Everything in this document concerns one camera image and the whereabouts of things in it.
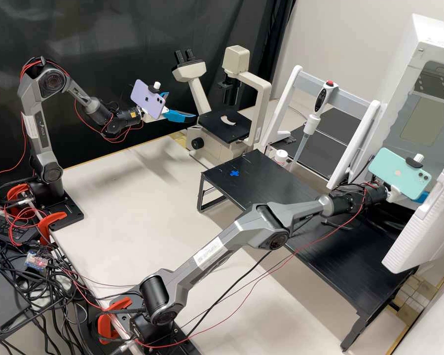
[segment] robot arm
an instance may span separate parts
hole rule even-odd
[[[189,290],[244,245],[275,250],[293,235],[293,226],[305,218],[355,212],[362,204],[386,199],[385,188],[367,186],[366,189],[365,200],[358,191],[346,190],[322,195],[312,202],[253,205],[175,271],[160,269],[141,282],[146,319],[159,326],[171,322],[186,305]]]
[[[22,102],[23,119],[31,145],[31,164],[39,179],[46,184],[58,182],[63,170],[51,147],[41,105],[43,101],[60,92],[70,93],[83,106],[85,113],[103,127],[103,135],[116,135],[123,128],[141,122],[143,113],[138,106],[128,111],[111,113],[99,99],[87,95],[63,68],[52,61],[43,57],[38,60],[33,58],[24,68],[18,96]]]

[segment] microscope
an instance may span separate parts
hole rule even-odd
[[[212,111],[199,78],[206,72],[205,62],[197,59],[192,50],[176,51],[177,65],[173,76],[177,81],[187,82],[199,113],[198,124],[187,129],[186,148],[191,156],[210,167],[236,158],[253,149],[260,140],[266,108],[271,93],[271,84],[248,71],[250,51],[242,46],[227,47],[222,68],[225,79],[219,83],[223,89],[223,103],[237,103],[241,83],[256,89],[252,120],[231,108]]]

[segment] small bottle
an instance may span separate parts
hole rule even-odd
[[[273,157],[273,160],[283,168],[286,168],[288,166],[288,152],[282,149],[279,149],[276,151],[275,156]]]

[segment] white cap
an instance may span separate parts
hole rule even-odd
[[[418,163],[421,163],[424,160],[424,155],[418,153],[415,155],[413,160],[417,161]]]
[[[288,158],[288,152],[282,149],[279,149],[276,151],[275,154],[275,162],[277,163],[284,163],[286,162],[286,159]]]

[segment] white label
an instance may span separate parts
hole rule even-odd
[[[205,270],[225,254],[226,251],[227,248],[223,245],[221,239],[217,237],[198,251],[193,258],[197,266],[200,269]]]
[[[26,132],[31,139],[38,138],[38,130],[36,129],[35,118],[33,116],[27,116],[23,114],[23,121],[25,122]]]
[[[255,140],[258,141],[260,139],[261,127],[258,127],[257,134],[255,134]]]

